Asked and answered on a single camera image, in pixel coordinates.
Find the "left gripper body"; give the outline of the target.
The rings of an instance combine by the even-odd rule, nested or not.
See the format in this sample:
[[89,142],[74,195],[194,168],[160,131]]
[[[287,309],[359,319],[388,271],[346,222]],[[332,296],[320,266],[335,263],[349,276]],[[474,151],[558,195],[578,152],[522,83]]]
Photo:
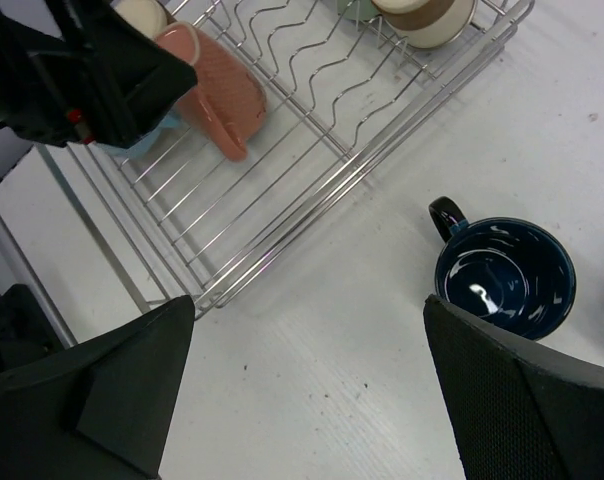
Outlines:
[[107,1],[49,1],[58,37],[0,9],[0,129],[46,145],[129,148],[198,83]]

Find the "pink dotted mug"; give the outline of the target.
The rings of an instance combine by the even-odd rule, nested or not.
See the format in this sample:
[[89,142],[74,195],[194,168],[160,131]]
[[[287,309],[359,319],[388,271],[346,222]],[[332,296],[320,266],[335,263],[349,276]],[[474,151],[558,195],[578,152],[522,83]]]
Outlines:
[[175,104],[182,119],[228,160],[245,160],[247,141],[266,119],[267,98],[257,78],[220,42],[187,22],[168,25],[155,42],[195,71],[197,85]]

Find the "mint green cup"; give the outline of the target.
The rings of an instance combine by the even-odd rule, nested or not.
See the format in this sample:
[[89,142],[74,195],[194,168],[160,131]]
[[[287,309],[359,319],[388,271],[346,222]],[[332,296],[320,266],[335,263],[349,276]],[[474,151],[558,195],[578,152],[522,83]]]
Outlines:
[[336,12],[344,19],[368,22],[379,15],[371,0],[336,0]]

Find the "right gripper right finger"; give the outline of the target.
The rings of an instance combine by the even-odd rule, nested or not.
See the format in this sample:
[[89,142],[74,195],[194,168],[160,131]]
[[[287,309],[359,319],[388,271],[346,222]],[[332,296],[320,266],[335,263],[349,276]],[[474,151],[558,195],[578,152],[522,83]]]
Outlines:
[[604,479],[604,367],[429,296],[428,346],[468,479]]

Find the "dark navy mug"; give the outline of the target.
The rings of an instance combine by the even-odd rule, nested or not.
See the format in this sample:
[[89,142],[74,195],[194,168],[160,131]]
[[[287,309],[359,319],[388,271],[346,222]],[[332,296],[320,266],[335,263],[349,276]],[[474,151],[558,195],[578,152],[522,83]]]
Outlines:
[[445,243],[434,271],[437,296],[529,340],[550,335],[566,320],[577,276],[552,234],[517,218],[470,222],[446,196],[428,211]]

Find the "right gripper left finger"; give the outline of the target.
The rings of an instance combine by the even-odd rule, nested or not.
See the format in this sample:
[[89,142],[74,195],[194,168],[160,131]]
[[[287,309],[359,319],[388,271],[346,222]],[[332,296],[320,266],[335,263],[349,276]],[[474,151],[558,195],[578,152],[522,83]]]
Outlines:
[[194,323],[177,297],[1,372],[0,479],[159,478]]

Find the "light blue mug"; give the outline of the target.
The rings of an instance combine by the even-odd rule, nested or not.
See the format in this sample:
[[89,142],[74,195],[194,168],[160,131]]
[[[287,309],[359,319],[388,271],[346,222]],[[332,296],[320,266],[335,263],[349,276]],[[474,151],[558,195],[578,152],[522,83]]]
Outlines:
[[177,129],[181,125],[181,117],[174,110],[171,110],[153,130],[141,137],[131,147],[121,148],[101,143],[97,143],[97,146],[105,153],[114,157],[123,157],[129,159],[139,158],[151,150],[153,145],[165,130]]

